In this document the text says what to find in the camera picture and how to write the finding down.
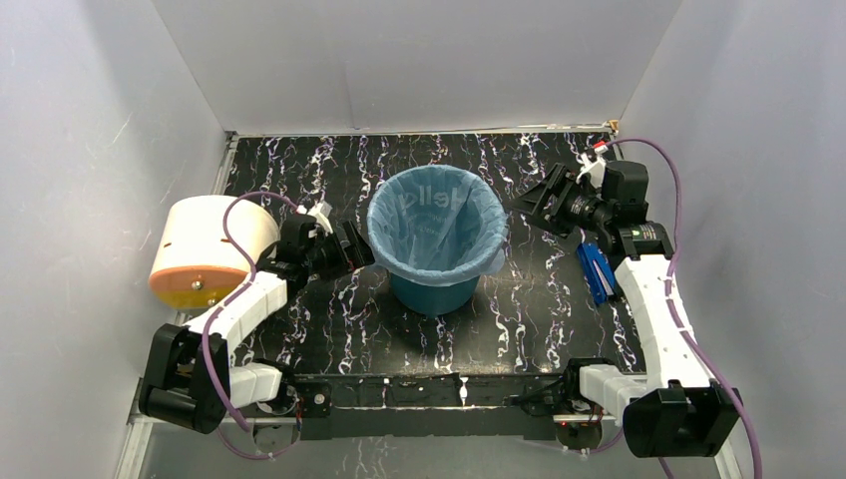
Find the teal plastic trash bin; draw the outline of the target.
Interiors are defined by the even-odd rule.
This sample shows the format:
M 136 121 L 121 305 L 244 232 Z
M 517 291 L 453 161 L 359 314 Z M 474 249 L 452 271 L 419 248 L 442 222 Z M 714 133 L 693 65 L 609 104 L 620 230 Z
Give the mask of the teal plastic trash bin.
M 430 286 L 415 283 L 395 274 L 389 275 L 390 289 L 396 298 L 409 309 L 435 317 L 462 307 L 473 296 L 480 277 L 448 286 Z

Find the blue stapler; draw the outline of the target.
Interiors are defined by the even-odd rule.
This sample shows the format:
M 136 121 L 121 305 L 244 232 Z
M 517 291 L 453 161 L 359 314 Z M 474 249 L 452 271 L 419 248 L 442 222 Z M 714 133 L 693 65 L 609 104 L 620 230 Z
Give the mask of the blue stapler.
M 580 243 L 576 253 L 594 303 L 596 305 L 606 303 L 616 294 L 617 287 L 610 263 L 599 246 L 592 242 Z

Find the light blue plastic bag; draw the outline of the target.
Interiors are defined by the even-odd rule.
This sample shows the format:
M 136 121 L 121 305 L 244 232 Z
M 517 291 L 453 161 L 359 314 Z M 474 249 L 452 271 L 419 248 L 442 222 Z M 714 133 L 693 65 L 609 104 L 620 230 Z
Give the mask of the light blue plastic bag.
M 385 181 L 366 215 L 375 263 L 414 283 L 445 287 L 498 272 L 508 215 L 476 174 L 447 165 Z

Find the cream orange round container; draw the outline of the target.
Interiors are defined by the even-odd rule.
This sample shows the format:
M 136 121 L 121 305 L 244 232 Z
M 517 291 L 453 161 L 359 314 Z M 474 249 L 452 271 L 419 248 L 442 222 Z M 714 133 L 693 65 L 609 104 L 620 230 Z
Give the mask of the cream orange round container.
M 173 309 L 206 309 L 249 274 L 238 247 L 257 260 L 278 239 L 275 219 L 251 201 L 221 195 L 180 200 L 169 211 L 149 287 Z

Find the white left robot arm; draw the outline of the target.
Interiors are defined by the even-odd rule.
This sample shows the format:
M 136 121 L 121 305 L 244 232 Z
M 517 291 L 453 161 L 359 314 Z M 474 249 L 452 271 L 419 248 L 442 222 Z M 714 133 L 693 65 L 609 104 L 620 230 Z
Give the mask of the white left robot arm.
M 291 413 L 301 394 L 290 367 L 264 359 L 233 366 L 230 355 L 310 282 L 333 281 L 373 262 L 355 222 L 330 227 L 315 214 L 288 218 L 280 238 L 259 254 L 255 269 L 233 292 L 185 325 L 165 324 L 156 331 L 140 386 L 140 412 L 202 434 L 253 404 L 274 415 Z

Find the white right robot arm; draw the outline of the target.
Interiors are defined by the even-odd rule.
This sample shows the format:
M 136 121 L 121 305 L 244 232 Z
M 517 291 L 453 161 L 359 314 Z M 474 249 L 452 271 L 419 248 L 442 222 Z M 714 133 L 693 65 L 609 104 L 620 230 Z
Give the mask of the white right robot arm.
M 527 222 L 563 236 L 575 229 L 597 243 L 578 257 L 594 300 L 627 301 L 639 333 L 645 375 L 622 373 L 609 359 L 572 358 L 554 393 L 576 413 L 594 406 L 616 419 L 638 458 L 714 457 L 739 419 L 738 392 L 724 386 L 695 353 L 693 334 L 668 270 L 666 228 L 648 219 L 644 165 L 594 162 L 575 172 L 556 164 L 509 204 Z

